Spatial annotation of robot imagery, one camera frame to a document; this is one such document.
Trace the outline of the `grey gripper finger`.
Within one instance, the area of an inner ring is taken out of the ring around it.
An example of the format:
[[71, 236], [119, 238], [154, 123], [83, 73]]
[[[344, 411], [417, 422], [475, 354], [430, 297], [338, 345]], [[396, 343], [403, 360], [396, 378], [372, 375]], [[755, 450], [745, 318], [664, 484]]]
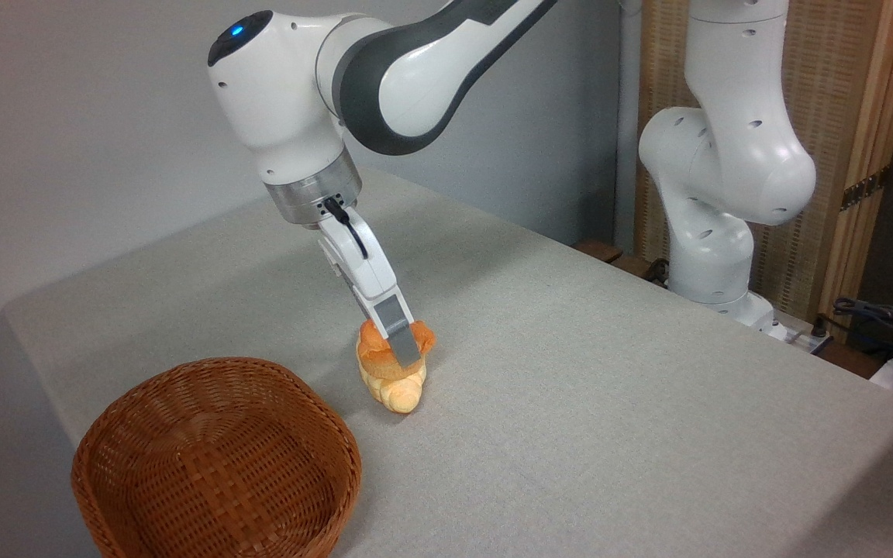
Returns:
[[374, 322], [379, 335], [389, 343], [395, 360], [403, 370], [418, 363], [421, 353], [411, 329], [414, 318], [400, 288], [392, 288], [373, 299], [359, 292], [359, 305]]

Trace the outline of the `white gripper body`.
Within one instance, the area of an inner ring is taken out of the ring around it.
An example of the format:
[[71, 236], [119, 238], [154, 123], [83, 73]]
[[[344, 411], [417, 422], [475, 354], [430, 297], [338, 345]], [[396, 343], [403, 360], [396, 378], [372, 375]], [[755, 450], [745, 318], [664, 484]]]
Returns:
[[368, 299], [399, 288], [395, 272], [371, 226], [355, 208], [320, 205], [319, 245], [334, 272], [343, 276], [359, 303], [359, 292]]

